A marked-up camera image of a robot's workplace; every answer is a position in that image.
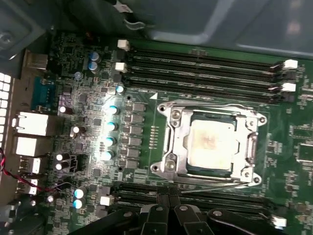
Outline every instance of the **chip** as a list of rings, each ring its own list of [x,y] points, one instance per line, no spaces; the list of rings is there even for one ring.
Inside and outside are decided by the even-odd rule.
[[[79,95],[79,102],[86,102],[87,101],[87,95],[86,94],[81,94]]]
[[[109,78],[109,74],[107,72],[102,73],[102,79],[107,80]]]
[[[97,185],[89,185],[90,192],[97,192]]]
[[[86,211],[91,213],[94,212],[94,205],[87,205]]]
[[[72,87],[64,86],[62,93],[63,93],[64,95],[71,95],[71,93],[72,93]]]
[[[55,209],[58,210],[58,211],[62,210],[62,208],[63,208],[62,205],[56,205],[55,206]]]
[[[123,77],[121,74],[114,74],[114,76],[113,76],[113,82],[115,82],[115,83],[122,82],[122,79],[123,79]]]
[[[75,149],[76,150],[83,150],[83,144],[82,143],[76,143]]]
[[[93,169],[93,176],[99,177],[101,175],[101,170],[100,169]]]
[[[101,119],[95,118],[95,119],[93,120],[93,125],[94,125],[94,126],[101,126]]]

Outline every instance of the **white connector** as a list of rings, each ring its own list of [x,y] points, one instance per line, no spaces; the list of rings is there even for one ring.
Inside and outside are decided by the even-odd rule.
[[[127,65],[125,63],[116,63],[115,64],[115,70],[119,72],[127,72]]]
[[[120,48],[120,49],[123,49],[125,51],[129,51],[130,50],[130,44],[127,40],[123,40],[123,39],[120,39],[117,41],[117,47]]]
[[[114,202],[114,197],[109,195],[109,196],[102,196],[100,198],[100,205],[102,206],[110,206]]]
[[[284,69],[296,69],[298,68],[297,60],[286,60],[284,62]]]
[[[295,92],[296,84],[286,82],[283,84],[282,92]]]

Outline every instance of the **mounting hole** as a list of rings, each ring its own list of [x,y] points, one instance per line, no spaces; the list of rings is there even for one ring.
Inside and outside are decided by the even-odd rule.
[[[166,109],[166,107],[165,107],[164,105],[161,105],[161,106],[160,106],[160,111],[163,112],[165,109]]]
[[[253,179],[253,181],[254,181],[255,183],[258,183],[258,182],[260,182],[260,179],[259,179],[258,177],[255,177],[255,178]]]

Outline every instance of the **cable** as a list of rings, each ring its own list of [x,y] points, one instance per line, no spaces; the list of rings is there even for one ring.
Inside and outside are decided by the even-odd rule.
[[[12,178],[24,183],[24,184],[27,184],[31,187],[35,187],[38,191],[45,191],[45,192],[50,192],[50,191],[54,191],[57,186],[53,187],[53,188],[42,188],[42,187],[39,187],[31,182],[29,182],[28,180],[22,178],[21,176],[19,175],[14,175],[12,174],[11,172],[7,171],[5,169],[5,160],[6,160],[6,155],[4,154],[4,151],[2,148],[0,148],[0,158],[1,158],[1,161],[0,161],[0,172],[3,172],[5,175],[7,176],[11,176]]]
[[[227,185],[227,186],[221,186],[221,187],[211,187],[211,188],[202,188],[202,189],[196,189],[196,190],[186,190],[182,191],[181,193],[193,193],[193,192],[209,192],[209,191],[215,191],[220,189],[228,189],[228,188],[235,188],[238,186],[246,186],[247,183],[241,183],[241,184],[235,184],[235,185]]]

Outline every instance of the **gray plastic panel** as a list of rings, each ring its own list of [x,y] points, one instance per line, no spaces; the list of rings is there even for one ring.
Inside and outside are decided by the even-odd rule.
[[[102,32],[124,33],[119,14],[101,0],[82,0]],[[313,58],[312,0],[121,0],[157,41]]]
[[[0,0],[0,58],[10,59],[51,28],[53,0]]]

